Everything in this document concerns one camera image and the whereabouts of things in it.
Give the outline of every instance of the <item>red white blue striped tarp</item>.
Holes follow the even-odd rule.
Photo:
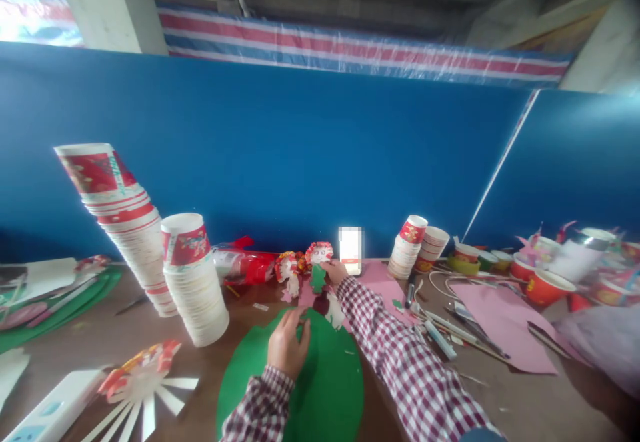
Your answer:
[[[570,55],[482,51],[158,6],[171,55],[410,79],[554,88]],[[0,40],[82,47],[66,0],[0,0]]]

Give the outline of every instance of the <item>stack of paper cups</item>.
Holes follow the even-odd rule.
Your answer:
[[[427,220],[410,215],[395,238],[393,252],[389,258],[389,272],[397,279],[408,279],[415,263],[420,244],[427,228]]]
[[[160,215],[107,143],[54,148],[90,214],[114,242],[160,317],[178,314],[162,274]]]
[[[164,274],[171,296],[196,347],[216,342],[229,326],[202,215],[162,219]]]
[[[449,234],[437,227],[427,227],[422,239],[420,253],[415,261],[415,271],[426,273],[442,255],[449,242]]]

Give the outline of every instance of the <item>red checkered sleeve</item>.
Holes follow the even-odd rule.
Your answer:
[[[392,316],[382,298],[347,277],[336,290],[353,334],[386,384],[413,441],[458,441],[476,427],[496,433],[482,407],[464,390],[422,335]]]
[[[270,365],[250,378],[245,396],[222,426],[221,442],[280,442],[294,385]]]

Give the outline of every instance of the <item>hand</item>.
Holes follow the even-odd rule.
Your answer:
[[[329,262],[320,262],[320,267],[327,271],[327,275],[329,276],[328,283],[334,289],[337,289],[340,282],[349,275],[347,274],[345,265],[336,259],[332,259]]]
[[[308,319],[302,328],[300,342],[295,334],[300,324],[300,316],[304,311],[305,308],[300,307],[285,312],[269,338],[267,363],[280,370],[294,382],[305,364],[311,340],[311,321]]]

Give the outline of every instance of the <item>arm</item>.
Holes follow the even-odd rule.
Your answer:
[[[289,418],[293,381],[268,365],[260,377],[252,377],[242,401],[222,426],[221,442],[278,442]]]
[[[340,264],[326,265],[323,268],[334,281],[330,267]],[[421,335],[387,312],[379,295],[352,277],[342,277],[346,271],[335,275],[341,281],[334,284],[336,295],[353,334],[389,389],[411,440],[458,441],[476,427],[497,432],[457,374],[444,367]]]
[[[221,442],[280,442],[289,418],[289,398],[311,340],[309,320],[300,341],[296,330],[304,309],[286,312],[269,338],[267,366],[252,377],[240,404],[222,426]]]

